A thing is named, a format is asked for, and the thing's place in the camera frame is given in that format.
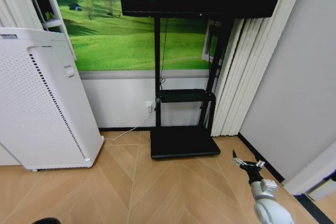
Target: white curtain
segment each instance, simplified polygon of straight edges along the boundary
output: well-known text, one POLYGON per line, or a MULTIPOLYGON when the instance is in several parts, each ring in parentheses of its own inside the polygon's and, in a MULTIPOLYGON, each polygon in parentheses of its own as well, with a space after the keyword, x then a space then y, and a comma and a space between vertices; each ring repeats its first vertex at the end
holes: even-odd
POLYGON ((43 30, 32 0, 0 0, 0 27, 43 30))
POLYGON ((212 136, 236 135, 296 0, 279 0, 271 18, 235 20, 216 87, 212 136))

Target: wall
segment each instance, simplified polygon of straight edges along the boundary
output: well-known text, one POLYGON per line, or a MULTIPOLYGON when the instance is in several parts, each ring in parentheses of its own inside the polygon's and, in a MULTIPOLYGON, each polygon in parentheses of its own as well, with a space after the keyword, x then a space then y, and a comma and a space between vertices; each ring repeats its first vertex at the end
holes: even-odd
POLYGON ((335 0, 297 0, 241 134, 285 178, 336 140, 335 0))
MULTIPOLYGON (((146 101, 155 107, 155 80, 82 80, 98 127, 134 127, 148 112, 146 101)), ((205 89, 207 78, 167 78, 164 89, 205 89)), ((162 103, 162 125, 197 124, 200 102, 162 103)), ((155 112, 141 126, 155 126, 155 112)))

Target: green grass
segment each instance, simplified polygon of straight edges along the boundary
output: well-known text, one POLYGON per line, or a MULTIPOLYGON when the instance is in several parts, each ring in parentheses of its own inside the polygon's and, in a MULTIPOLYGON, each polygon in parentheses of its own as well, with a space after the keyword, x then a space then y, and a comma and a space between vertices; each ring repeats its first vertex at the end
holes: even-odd
MULTIPOLYGON (((87 0, 57 0, 74 47, 78 70, 154 69, 154 22, 152 18, 121 15, 120 0, 113 1, 113 17, 105 0, 91 0, 93 19, 87 17, 87 0), (78 3, 82 12, 69 10, 78 3)), ((165 19, 161 21, 161 57, 165 19)), ((207 69, 201 59, 206 22, 169 19, 164 69, 207 69)))

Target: white air purifier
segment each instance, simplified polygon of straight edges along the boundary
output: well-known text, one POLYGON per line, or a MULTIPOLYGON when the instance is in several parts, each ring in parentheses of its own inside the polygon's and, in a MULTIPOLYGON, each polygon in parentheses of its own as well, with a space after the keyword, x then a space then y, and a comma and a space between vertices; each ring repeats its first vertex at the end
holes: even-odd
POLYGON ((26 169, 90 167, 103 137, 64 34, 0 28, 0 143, 26 169))

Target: black tv stand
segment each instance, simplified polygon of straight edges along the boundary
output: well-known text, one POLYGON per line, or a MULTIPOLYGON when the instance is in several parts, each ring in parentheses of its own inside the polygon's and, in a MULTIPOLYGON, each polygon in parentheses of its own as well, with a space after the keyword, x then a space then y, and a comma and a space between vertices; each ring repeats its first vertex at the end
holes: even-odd
POLYGON ((216 97, 212 92, 218 63, 227 46, 233 19, 222 22, 206 89, 160 90, 160 17, 154 18, 156 127, 151 130, 151 157, 178 158, 218 155, 221 151, 211 137, 216 97), (161 103, 203 102, 196 126, 161 126, 161 103), (205 115, 209 105, 209 119, 205 115))

